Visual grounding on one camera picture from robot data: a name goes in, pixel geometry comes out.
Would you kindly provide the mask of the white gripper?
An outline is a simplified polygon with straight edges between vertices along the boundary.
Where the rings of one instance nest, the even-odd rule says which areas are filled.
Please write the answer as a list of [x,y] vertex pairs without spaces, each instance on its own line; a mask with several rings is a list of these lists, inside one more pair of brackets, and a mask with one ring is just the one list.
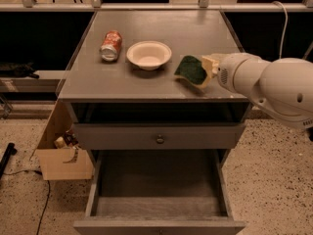
[[236,71],[248,60],[259,60],[259,57],[249,53],[213,53],[201,57],[201,66],[210,78],[217,75],[221,87],[236,93],[234,82]]

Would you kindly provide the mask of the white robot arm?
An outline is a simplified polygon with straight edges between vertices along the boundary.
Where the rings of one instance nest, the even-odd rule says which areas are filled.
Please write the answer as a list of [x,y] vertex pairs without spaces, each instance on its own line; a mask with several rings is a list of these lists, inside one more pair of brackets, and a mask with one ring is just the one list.
[[209,79],[242,94],[283,125],[313,127],[313,63],[283,58],[274,62],[248,53],[212,54],[201,58]]

